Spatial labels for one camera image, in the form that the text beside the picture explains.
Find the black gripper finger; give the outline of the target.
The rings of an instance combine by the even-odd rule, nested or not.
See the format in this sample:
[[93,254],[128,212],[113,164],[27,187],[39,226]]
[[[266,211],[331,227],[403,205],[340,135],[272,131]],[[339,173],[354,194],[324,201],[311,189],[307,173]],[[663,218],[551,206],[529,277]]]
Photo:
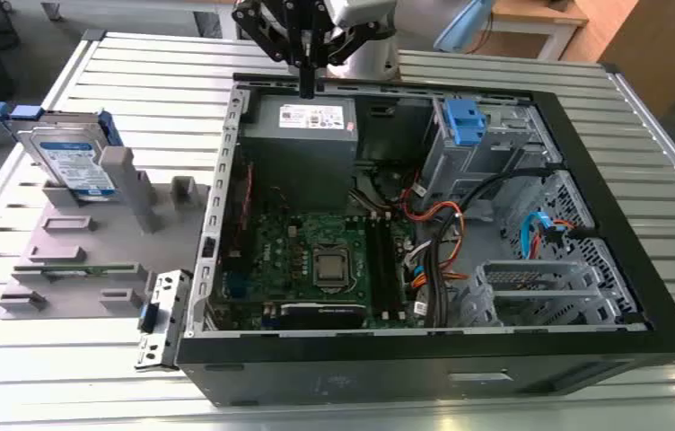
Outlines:
[[286,62],[298,71],[299,97],[308,97],[308,54],[303,32],[295,28],[284,34],[268,32],[262,18],[262,1],[236,1],[231,13],[240,29],[248,34],[275,62]]
[[308,47],[308,97],[323,88],[323,77],[387,81],[398,75],[396,29],[370,22],[336,36],[312,32]]

